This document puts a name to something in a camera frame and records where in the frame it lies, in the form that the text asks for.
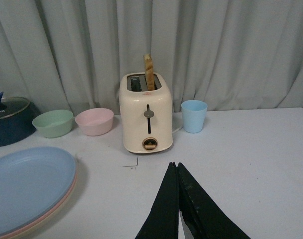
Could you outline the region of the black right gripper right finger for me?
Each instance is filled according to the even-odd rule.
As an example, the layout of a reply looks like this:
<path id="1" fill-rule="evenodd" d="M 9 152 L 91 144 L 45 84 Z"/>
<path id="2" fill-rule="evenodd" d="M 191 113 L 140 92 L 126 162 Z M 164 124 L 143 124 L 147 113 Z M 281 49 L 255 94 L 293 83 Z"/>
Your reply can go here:
<path id="1" fill-rule="evenodd" d="M 187 168 L 178 164 L 179 208 L 195 239 L 248 239 L 213 201 Z"/>

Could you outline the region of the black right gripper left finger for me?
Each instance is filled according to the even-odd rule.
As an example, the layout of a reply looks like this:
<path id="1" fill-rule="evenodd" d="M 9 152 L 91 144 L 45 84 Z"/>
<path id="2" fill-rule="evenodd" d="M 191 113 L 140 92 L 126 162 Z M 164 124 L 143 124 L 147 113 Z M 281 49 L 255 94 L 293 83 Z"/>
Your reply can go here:
<path id="1" fill-rule="evenodd" d="M 179 232 L 179 183 L 177 167 L 167 168 L 152 208 L 137 239 L 177 239 Z"/>

